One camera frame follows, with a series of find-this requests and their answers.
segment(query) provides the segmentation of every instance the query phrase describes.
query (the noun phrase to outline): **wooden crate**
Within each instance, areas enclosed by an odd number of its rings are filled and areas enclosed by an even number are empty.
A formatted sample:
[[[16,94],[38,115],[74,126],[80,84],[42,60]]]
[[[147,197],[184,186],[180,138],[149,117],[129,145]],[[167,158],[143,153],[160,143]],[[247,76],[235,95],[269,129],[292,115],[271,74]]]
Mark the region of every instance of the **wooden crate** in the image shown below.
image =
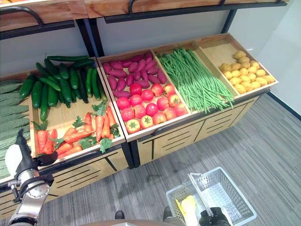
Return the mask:
[[[105,74],[105,72],[104,72],[104,70],[103,70],[102,64],[105,63],[105,62],[111,61],[111,60],[123,60],[123,59],[128,59],[128,58],[130,58],[130,57],[132,57],[132,56],[135,56],[135,55],[137,55],[137,54],[145,54],[146,52],[151,52],[151,53],[153,54],[153,59],[157,62],[157,66],[158,66],[160,69],[162,69],[162,71],[164,72],[164,74],[165,74],[166,77],[167,77],[167,83],[173,84],[172,81],[171,81],[171,79],[170,79],[169,76],[166,74],[165,70],[163,69],[163,67],[162,67],[161,63],[159,62],[158,58],[155,56],[154,52],[153,52],[151,49],[145,49],[145,50],[141,50],[141,51],[135,51],[135,52],[125,53],[125,54],[119,54],[119,55],[114,55],[114,56],[104,56],[104,57],[99,57],[99,58],[97,59],[97,61],[98,61],[98,63],[99,63],[99,72],[101,72],[102,75],[103,75],[103,79],[104,79],[104,81],[105,81],[105,84],[106,84],[107,89],[108,89],[108,91],[109,91],[109,94],[110,94],[110,96],[111,96],[111,99],[112,99],[112,102],[113,102],[113,104],[114,104],[114,107],[115,107],[117,116],[118,116],[118,118],[119,118],[119,121],[121,122],[122,130],[123,130],[123,132],[124,132],[124,134],[125,134],[125,137],[126,137],[127,142],[136,140],[136,139],[138,139],[138,138],[140,138],[140,137],[144,137],[144,136],[146,136],[146,135],[148,135],[148,134],[153,133],[153,132],[154,132],[155,130],[157,130],[158,128],[161,128],[161,127],[166,126],[166,125],[170,125],[170,124],[172,124],[172,123],[174,123],[174,122],[176,122],[176,121],[179,121],[179,120],[182,120],[182,119],[184,119],[184,118],[186,118],[186,117],[189,117],[189,115],[190,115],[190,110],[189,110],[188,106],[185,104],[185,101],[184,101],[183,98],[181,97],[181,95],[180,95],[180,93],[178,92],[178,90],[175,89],[176,94],[179,96],[181,102],[184,103],[184,105],[185,105],[185,107],[186,107],[186,110],[187,110],[187,112],[188,112],[187,114],[182,115],[182,116],[180,116],[180,117],[176,117],[176,118],[174,118],[174,119],[172,119],[172,120],[166,121],[166,122],[161,123],[161,124],[159,124],[159,125],[154,125],[154,126],[152,126],[152,127],[150,127],[150,128],[142,129],[142,130],[140,130],[140,131],[138,131],[138,132],[136,132],[136,133],[133,133],[133,134],[129,134],[129,133],[127,132],[125,123],[123,122],[122,117],[121,117],[121,112],[120,112],[120,110],[118,109],[118,106],[117,106],[117,103],[116,103],[117,98],[115,98],[114,95],[113,95],[113,92],[112,92],[112,90],[111,90],[111,88],[110,88],[110,85],[109,85],[109,82],[108,82],[108,79],[107,79],[107,75]],[[159,98],[159,97],[154,97],[154,99],[153,99],[152,102],[153,102],[153,103],[156,103],[156,101],[157,101],[158,98]]]

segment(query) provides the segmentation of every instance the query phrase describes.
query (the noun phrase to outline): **black metal bar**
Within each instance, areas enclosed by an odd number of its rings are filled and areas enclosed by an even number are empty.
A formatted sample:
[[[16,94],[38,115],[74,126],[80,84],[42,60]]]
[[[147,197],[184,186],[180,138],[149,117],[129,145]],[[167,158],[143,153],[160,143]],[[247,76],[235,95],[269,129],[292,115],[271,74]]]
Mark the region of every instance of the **black metal bar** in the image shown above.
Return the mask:
[[[71,27],[75,27],[73,20],[44,24],[42,27],[40,25],[36,25],[36,26],[18,28],[18,29],[0,32],[0,40],[10,39],[10,38],[24,36],[28,34],[55,31],[55,30],[71,28]]]
[[[229,11],[229,14],[227,16],[227,19],[225,21],[225,24],[224,24],[224,27],[222,28],[221,33],[227,33],[228,32],[236,12],[237,12],[237,9],[232,9],[232,10]]]
[[[276,6],[286,6],[286,2],[260,2],[260,3],[243,3],[243,4],[226,4],[223,6],[200,6],[200,7],[188,7],[188,8],[176,8],[176,9],[166,9],[150,12],[133,13],[131,16],[128,14],[115,15],[115,16],[105,16],[104,19],[107,24],[132,21],[132,20],[142,20],[148,18],[156,18],[163,16],[174,16],[190,13],[201,13],[209,11],[221,11],[221,10],[232,10],[240,8],[261,8],[261,7],[276,7]]]
[[[91,32],[93,35],[98,56],[103,57],[104,56],[103,45],[102,45],[102,41],[100,40],[96,18],[89,19],[89,23],[90,23],[90,28],[91,28]]]
[[[86,49],[88,51],[89,56],[90,57],[95,57],[93,46],[92,46],[90,37],[88,35],[84,19],[78,19],[78,20],[76,20],[76,23],[77,23],[77,25],[79,27],[79,31],[80,31],[81,37],[83,38],[83,41],[85,43],[85,46],[86,46]]]

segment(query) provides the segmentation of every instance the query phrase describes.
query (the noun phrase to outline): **cucumber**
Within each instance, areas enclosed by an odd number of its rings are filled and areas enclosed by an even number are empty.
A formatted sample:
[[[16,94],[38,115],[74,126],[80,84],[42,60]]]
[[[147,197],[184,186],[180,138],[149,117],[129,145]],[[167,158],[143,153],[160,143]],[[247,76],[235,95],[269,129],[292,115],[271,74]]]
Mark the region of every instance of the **cucumber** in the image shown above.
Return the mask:
[[[69,79],[69,73],[66,68],[66,65],[64,65],[64,64],[60,64],[60,77],[65,80]]]
[[[74,64],[72,64],[72,66],[75,68],[75,69],[80,69],[80,68],[84,68],[86,66],[90,66],[94,64],[94,60],[91,60],[91,59],[86,59],[86,60],[80,60],[80,61],[77,61],[75,62]]]
[[[55,107],[58,102],[58,93],[51,86],[48,87],[48,106]]]
[[[32,88],[32,106],[35,108],[41,107],[43,83],[36,81]]]
[[[93,96],[93,94],[92,94],[92,84],[91,84],[91,81],[92,81],[92,70],[93,69],[90,67],[88,69],[88,72],[87,72],[86,90],[87,90],[88,98],[91,98]]]
[[[71,102],[72,101],[72,94],[71,94],[71,88],[69,86],[69,82],[67,82],[64,79],[61,79],[60,83],[61,83],[61,87],[62,87],[63,97],[65,98],[66,101]]]
[[[77,89],[79,87],[79,74],[74,67],[70,68],[70,85],[72,89]]]
[[[88,96],[87,96],[87,92],[86,92],[86,77],[87,77],[87,73],[85,70],[80,70],[80,77],[79,77],[79,92],[80,95],[83,99],[83,101],[87,104],[88,102]]]
[[[42,90],[42,101],[41,101],[41,121],[45,121],[48,113],[48,85],[45,84]]]
[[[34,82],[34,76],[32,74],[29,75],[20,88],[20,98],[25,99],[29,96],[30,92],[32,91]]]
[[[97,69],[94,68],[92,70],[92,90],[93,90],[93,94],[95,96],[95,99],[96,100],[100,100],[100,94],[99,94],[99,90],[98,90],[98,87],[97,87],[97,76],[98,76],[98,73],[97,73]]]

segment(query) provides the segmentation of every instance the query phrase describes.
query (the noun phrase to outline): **black trim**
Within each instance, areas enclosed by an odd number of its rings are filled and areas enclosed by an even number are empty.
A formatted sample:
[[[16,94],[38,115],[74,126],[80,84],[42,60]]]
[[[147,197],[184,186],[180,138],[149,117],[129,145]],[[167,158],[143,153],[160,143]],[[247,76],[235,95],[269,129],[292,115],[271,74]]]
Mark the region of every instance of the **black trim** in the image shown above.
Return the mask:
[[[301,115],[296,112],[294,109],[292,109],[289,105],[287,105],[283,100],[281,100],[279,97],[277,97],[272,92],[267,93],[271,98],[273,98],[277,103],[279,103],[281,106],[283,106],[286,110],[288,110],[293,116],[295,116],[297,119],[301,121]]]

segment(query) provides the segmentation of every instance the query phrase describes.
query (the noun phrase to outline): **carrot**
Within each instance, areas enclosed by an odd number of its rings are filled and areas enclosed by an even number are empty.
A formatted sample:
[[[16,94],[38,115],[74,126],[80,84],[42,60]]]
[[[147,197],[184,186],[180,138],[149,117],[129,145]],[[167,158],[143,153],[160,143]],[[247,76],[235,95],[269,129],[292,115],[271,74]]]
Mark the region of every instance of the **carrot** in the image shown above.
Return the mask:
[[[67,151],[69,151],[71,148],[73,148],[72,144],[68,144],[68,143],[62,143],[59,148],[57,149],[57,155],[63,154]]]
[[[102,130],[102,138],[110,137],[110,121],[107,114],[105,114],[104,122],[103,122],[103,130]]]
[[[107,114],[110,121],[110,127],[116,123],[111,107],[109,106],[107,109]]]
[[[75,141],[78,141],[84,137],[87,137],[89,135],[91,135],[94,131],[82,131],[82,132],[78,132],[78,133],[73,133],[70,134],[68,136],[64,136],[64,141],[66,141],[67,143],[73,143]]]
[[[77,146],[74,146],[73,148],[69,149],[68,151],[60,154],[57,158],[58,159],[61,159],[69,154],[73,154],[73,153],[76,153],[76,152],[80,152],[82,151],[83,149],[81,148],[81,146],[77,145]]]
[[[96,116],[95,118],[95,124],[96,124],[96,141],[100,141],[100,138],[102,138],[102,130],[103,130],[103,122],[104,122],[104,117],[101,115]]]
[[[50,140],[51,139],[57,139],[57,131],[56,129],[53,129],[52,132],[51,132],[51,135],[49,136],[45,146],[44,146],[44,149],[42,149],[42,153],[45,153],[45,154],[51,154],[53,152],[53,143],[54,141],[53,140]]]

